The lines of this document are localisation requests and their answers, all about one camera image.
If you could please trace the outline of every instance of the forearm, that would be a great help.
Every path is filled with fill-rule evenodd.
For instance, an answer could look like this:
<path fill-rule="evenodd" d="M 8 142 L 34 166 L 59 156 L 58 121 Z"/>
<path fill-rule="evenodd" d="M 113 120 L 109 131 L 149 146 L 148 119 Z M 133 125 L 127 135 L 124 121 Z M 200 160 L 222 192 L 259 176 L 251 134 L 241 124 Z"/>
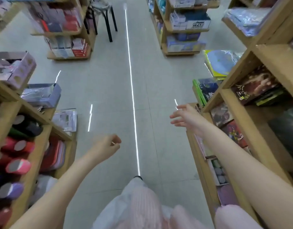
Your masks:
<path fill-rule="evenodd" d="M 208 146 L 267 225 L 271 229 L 293 228 L 293 187 L 214 125 L 202 127 Z"/>
<path fill-rule="evenodd" d="M 11 229 L 54 229 L 85 176 L 93 169 L 88 155 L 75 161 L 54 187 L 44 194 Z"/>

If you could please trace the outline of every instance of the chair leg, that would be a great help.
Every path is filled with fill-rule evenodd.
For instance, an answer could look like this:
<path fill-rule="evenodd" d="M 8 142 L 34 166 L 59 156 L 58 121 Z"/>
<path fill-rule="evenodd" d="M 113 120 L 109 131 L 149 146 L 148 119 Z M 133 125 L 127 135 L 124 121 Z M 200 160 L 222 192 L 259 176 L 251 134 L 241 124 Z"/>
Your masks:
<path fill-rule="evenodd" d="M 89 28 L 88 28 L 88 24 L 87 24 L 86 18 L 84 19 L 84 25 L 85 25 L 87 34 L 89 34 Z"/>
<path fill-rule="evenodd" d="M 98 35 L 97 24 L 95 22 L 95 12 L 91 10 L 91 13 L 92 13 L 93 26 L 95 27 L 95 34 Z"/>
<path fill-rule="evenodd" d="M 107 28 L 107 33 L 108 33 L 108 38 L 110 42 L 113 42 L 113 39 L 111 37 L 111 33 L 110 33 L 110 27 L 109 27 L 109 21 L 108 21 L 108 16 L 107 16 L 107 11 L 105 12 L 105 14 L 103 13 L 104 19 L 105 19 L 105 23 L 106 23 L 106 28 Z"/>
<path fill-rule="evenodd" d="M 114 26 L 115 26 L 115 31 L 117 30 L 117 24 L 116 24 L 116 20 L 115 20 L 115 15 L 114 15 L 114 11 L 113 11 L 113 7 L 110 7 L 110 11 L 111 11 L 111 16 L 113 17 L 113 21 L 114 21 Z"/>

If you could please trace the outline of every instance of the gray tile floor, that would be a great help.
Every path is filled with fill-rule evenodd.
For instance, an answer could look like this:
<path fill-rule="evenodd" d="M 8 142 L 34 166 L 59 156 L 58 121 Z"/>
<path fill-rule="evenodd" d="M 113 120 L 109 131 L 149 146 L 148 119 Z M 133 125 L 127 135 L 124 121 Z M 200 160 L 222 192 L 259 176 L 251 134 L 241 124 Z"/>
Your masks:
<path fill-rule="evenodd" d="M 210 31 L 201 35 L 207 49 L 245 50 L 221 22 L 229 1 L 222 0 L 220 8 L 208 10 L 212 19 Z M 30 83 L 57 79 L 62 88 L 58 109 L 77 108 L 76 159 L 86 153 L 96 134 L 117 133 L 122 139 L 118 153 L 92 170 L 80 185 L 67 209 L 64 228 L 90 228 L 106 204 L 138 174 L 134 119 L 140 172 L 145 182 L 163 204 L 171 207 L 181 204 L 213 228 L 185 129 L 173 127 L 169 119 L 175 102 L 196 101 L 192 80 L 209 76 L 203 55 L 164 57 L 146 0 L 111 0 L 111 3 L 118 33 L 112 29 L 114 41 L 110 43 L 105 21 L 100 18 L 95 51 L 89 61 L 47 60 L 44 39 L 30 36 L 30 23 L 22 13 L 0 34 L 0 51 L 27 50 L 36 59 L 37 68 Z"/>

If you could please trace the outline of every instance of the black shoe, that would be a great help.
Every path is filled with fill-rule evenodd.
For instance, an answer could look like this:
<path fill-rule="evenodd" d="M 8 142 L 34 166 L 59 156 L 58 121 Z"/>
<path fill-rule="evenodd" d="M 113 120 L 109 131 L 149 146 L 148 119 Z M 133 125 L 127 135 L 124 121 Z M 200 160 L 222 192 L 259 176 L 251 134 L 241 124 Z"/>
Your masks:
<path fill-rule="evenodd" d="M 140 178 L 143 181 L 142 177 L 140 177 L 139 175 L 137 175 L 137 176 L 135 176 L 133 178 Z"/>

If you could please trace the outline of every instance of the person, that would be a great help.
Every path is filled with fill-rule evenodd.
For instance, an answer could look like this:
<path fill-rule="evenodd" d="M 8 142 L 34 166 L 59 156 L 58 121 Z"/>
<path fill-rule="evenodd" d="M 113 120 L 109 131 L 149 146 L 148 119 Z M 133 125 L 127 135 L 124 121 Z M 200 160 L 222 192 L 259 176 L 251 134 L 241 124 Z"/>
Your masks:
<path fill-rule="evenodd" d="M 293 187 L 246 153 L 189 104 L 177 108 L 170 116 L 173 119 L 171 123 L 176 127 L 186 127 L 207 142 L 267 226 L 293 229 Z M 97 140 L 11 229 L 56 228 L 85 176 L 96 165 L 110 158 L 120 148 L 120 143 L 117 135 Z M 234 205 L 217 209 L 215 227 L 261 228 L 244 210 Z M 205 229 L 183 207 L 162 207 L 156 194 L 146 187 L 141 177 L 130 181 L 122 194 L 106 206 L 93 228 Z"/>

